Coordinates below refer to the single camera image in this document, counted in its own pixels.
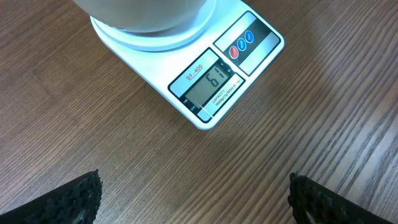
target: black border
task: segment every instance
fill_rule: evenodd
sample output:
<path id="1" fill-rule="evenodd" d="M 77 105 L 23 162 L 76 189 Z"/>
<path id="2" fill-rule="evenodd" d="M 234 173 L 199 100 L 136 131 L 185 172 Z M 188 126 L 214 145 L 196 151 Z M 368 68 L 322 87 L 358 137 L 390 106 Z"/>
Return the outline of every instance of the black border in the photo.
<path id="1" fill-rule="evenodd" d="M 221 34 L 214 42 L 213 42 L 213 45 L 222 53 L 223 51 L 220 49 L 220 48 L 218 48 L 217 47 L 217 45 L 216 45 L 216 42 L 218 41 L 218 40 L 220 40 L 221 38 L 222 38 L 222 36 L 224 36 L 224 34 L 225 33 L 227 33 L 227 31 L 229 31 L 230 30 L 230 28 L 232 27 L 232 26 L 234 26 L 235 25 L 235 23 L 237 23 L 244 15 L 246 15 L 246 13 L 251 13 L 252 15 L 254 15 L 254 13 L 253 12 L 251 12 L 250 10 L 247 10 L 246 12 L 244 12 L 243 14 L 242 14 L 242 16 L 240 16 L 232 25 L 230 25 L 224 32 L 223 32 L 223 34 Z M 268 27 L 268 29 L 270 29 L 271 30 L 271 33 L 273 33 L 274 35 L 276 35 L 277 37 L 278 37 L 278 39 L 279 39 L 279 42 L 278 42 L 278 44 L 276 44 L 276 46 L 267 54 L 267 56 L 265 56 L 264 57 L 264 59 L 257 65 L 257 67 L 253 70 L 253 72 L 255 72 L 256 71 L 256 69 L 258 68 L 258 67 L 260 67 L 260 65 L 267 59 L 267 57 L 269 57 L 270 56 L 270 54 L 271 53 L 273 53 L 273 51 L 280 45 L 280 43 L 282 42 L 282 39 L 274 32 L 274 31 L 272 31 L 272 29 L 267 25 L 267 24 L 265 24 L 264 22 L 262 22 L 265 26 L 267 26 Z M 242 68 L 240 68 L 239 66 L 237 66 L 239 69 L 240 69 L 240 71 L 242 71 L 245 75 L 247 75 L 247 76 L 251 76 L 252 74 L 253 74 L 253 72 L 251 72 L 250 74 L 247 74 L 244 70 L 242 70 Z"/>
<path id="2" fill-rule="evenodd" d="M 218 57 L 218 60 L 217 61 L 219 61 L 219 60 L 221 60 L 225 65 L 227 65 L 227 66 L 229 66 L 229 64 L 228 63 L 226 63 L 222 58 L 220 58 L 220 56 L 213 50 L 213 49 L 211 49 L 211 47 L 208 47 L 208 48 L 206 48 L 206 50 L 205 51 L 203 51 L 190 65 L 188 65 L 187 66 L 187 68 L 186 69 L 184 69 L 168 86 L 167 86 L 167 89 L 168 89 L 168 91 L 169 92 L 171 92 L 171 94 L 173 94 L 173 96 L 174 97 L 176 97 L 176 99 L 178 99 L 179 100 L 179 102 L 184 106 L 184 107 L 186 107 L 181 101 L 180 101 L 180 97 L 178 97 L 171 89 L 170 89 L 170 87 L 171 87 L 171 85 L 173 85 L 173 83 L 175 83 L 175 81 L 177 81 L 197 60 L 199 60 L 199 58 L 200 57 L 202 57 L 208 50 L 211 50 L 217 57 Z M 204 74 L 206 74 L 206 72 L 208 72 L 211 68 L 212 68 L 212 66 L 210 66 L 210 68 L 208 69 L 208 70 L 206 70 L 205 72 L 204 72 Z M 220 109 L 222 109 L 222 107 L 229 101 L 229 99 L 231 99 L 232 98 L 232 96 L 242 87 L 242 85 L 246 82 L 246 80 L 241 76 L 241 75 L 239 75 L 238 73 L 236 73 L 236 72 L 234 72 L 234 74 L 233 75 L 237 75 L 237 76 L 239 76 L 240 78 L 242 78 L 242 80 L 243 80 L 243 82 L 242 82 L 242 84 L 240 85 L 240 86 L 238 86 L 238 88 L 235 90 L 235 92 L 234 93 L 232 93 L 231 94 L 231 96 L 229 96 L 229 98 L 226 100 L 226 101 L 224 101 L 224 103 L 220 106 L 220 108 L 218 108 L 218 110 L 213 114 L 213 117 L 220 111 Z M 200 80 L 200 78 L 201 77 L 199 77 L 199 79 L 194 83 L 194 84 L 192 84 L 191 85 L 191 87 L 189 88 L 189 89 L 187 89 L 185 92 L 184 92 L 184 94 L 182 95 L 182 96 L 184 96 L 188 91 L 190 91 L 190 89 L 192 89 L 193 88 L 193 86 L 195 86 L 195 84 Z M 211 99 L 212 97 L 214 97 L 217 93 L 218 93 L 218 91 L 221 89 L 221 88 L 223 88 L 224 86 L 225 86 L 225 84 L 227 83 L 227 82 L 225 82 L 222 86 L 220 86 L 220 88 L 218 89 L 218 90 L 216 90 L 215 92 L 214 92 L 214 94 L 211 96 L 211 97 L 209 97 L 209 99 Z M 195 113 L 193 113 L 192 111 L 191 111 L 191 113 L 192 114 L 194 114 L 202 123 L 205 123 L 205 124 L 207 124 L 207 123 L 209 123 L 213 118 L 210 118 L 208 121 L 204 121 L 204 120 L 202 120 L 197 114 L 195 114 Z"/>

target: digital scale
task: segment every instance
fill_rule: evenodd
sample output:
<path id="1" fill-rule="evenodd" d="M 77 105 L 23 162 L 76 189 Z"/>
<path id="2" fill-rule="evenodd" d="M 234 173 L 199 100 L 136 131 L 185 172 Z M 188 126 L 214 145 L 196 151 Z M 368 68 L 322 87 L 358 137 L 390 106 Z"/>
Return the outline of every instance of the digital scale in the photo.
<path id="1" fill-rule="evenodd" d="M 241 0 L 207 0 L 184 24 L 150 34 L 91 22 L 118 57 L 202 130 L 220 121 L 284 47 Z"/>

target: red button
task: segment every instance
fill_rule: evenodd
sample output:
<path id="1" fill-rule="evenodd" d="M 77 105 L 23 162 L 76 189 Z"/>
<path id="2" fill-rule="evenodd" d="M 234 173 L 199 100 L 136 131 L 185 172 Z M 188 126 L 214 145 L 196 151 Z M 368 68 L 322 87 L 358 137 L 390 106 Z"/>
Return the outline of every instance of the red button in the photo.
<path id="1" fill-rule="evenodd" d="M 232 46 L 229 49 L 229 56 L 231 56 L 232 59 L 237 59 L 239 57 L 239 51 L 238 48 L 235 46 Z"/>

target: brown wooden surface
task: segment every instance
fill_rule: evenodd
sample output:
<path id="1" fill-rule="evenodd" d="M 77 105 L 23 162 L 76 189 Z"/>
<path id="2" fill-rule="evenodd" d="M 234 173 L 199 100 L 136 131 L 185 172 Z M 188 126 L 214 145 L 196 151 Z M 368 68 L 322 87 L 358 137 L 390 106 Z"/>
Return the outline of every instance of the brown wooden surface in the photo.
<path id="1" fill-rule="evenodd" d="M 199 131 L 70 0 L 0 0 L 0 213 L 85 172 L 96 223 L 294 223 L 299 171 L 398 223 L 398 1 L 247 0 L 285 37 Z"/>

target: black object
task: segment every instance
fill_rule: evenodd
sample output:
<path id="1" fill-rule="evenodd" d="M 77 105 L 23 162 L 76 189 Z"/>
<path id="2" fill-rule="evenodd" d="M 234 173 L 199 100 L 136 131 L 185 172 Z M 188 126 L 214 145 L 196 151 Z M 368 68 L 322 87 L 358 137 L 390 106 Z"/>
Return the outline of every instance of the black object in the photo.
<path id="1" fill-rule="evenodd" d="M 3 215 L 1 224 L 92 224 L 100 207 L 102 183 L 98 170 Z"/>
<path id="2" fill-rule="evenodd" d="M 287 200 L 298 224 L 392 224 L 296 173 Z"/>

